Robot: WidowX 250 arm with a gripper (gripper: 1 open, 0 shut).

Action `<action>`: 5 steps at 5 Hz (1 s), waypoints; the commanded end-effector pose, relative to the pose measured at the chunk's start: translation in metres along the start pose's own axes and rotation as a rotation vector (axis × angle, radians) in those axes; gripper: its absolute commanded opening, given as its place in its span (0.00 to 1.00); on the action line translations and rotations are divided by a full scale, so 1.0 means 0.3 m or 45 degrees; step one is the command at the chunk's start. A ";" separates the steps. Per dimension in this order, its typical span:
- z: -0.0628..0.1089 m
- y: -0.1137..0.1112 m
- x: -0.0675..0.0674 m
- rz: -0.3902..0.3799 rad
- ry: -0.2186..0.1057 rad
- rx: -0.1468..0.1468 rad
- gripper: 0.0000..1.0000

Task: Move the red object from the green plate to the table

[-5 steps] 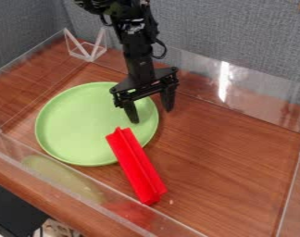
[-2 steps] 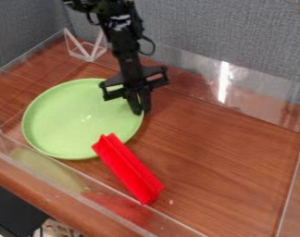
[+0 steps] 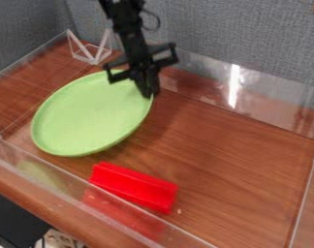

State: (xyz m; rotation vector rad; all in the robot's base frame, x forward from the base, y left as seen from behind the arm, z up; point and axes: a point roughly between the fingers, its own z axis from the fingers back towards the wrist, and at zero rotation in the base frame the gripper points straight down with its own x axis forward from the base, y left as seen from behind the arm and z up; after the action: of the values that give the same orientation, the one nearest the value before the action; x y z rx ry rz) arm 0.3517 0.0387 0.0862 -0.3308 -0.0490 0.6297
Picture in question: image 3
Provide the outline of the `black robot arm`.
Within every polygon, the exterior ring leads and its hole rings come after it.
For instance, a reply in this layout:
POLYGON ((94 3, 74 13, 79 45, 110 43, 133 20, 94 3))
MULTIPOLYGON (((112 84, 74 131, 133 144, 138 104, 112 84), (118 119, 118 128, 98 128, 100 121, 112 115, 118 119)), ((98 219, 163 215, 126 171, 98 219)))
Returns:
POLYGON ((149 99, 159 93, 161 69, 178 61, 177 45, 150 45, 146 42, 139 13, 153 13, 143 8, 145 0, 98 0, 98 3, 106 18, 111 20, 112 32, 118 35, 123 48, 123 54, 102 66, 108 82, 130 79, 141 96, 149 99))

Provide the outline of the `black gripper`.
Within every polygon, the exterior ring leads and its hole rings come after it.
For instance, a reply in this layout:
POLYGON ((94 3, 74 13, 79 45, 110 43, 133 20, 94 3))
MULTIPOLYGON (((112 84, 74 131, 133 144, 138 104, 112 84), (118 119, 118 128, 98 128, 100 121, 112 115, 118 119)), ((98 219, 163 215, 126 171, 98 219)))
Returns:
POLYGON ((162 68, 175 64, 174 43, 150 45, 139 29, 112 29, 119 38, 123 54, 103 65, 110 83, 130 79, 146 99, 159 93, 158 74, 162 68))

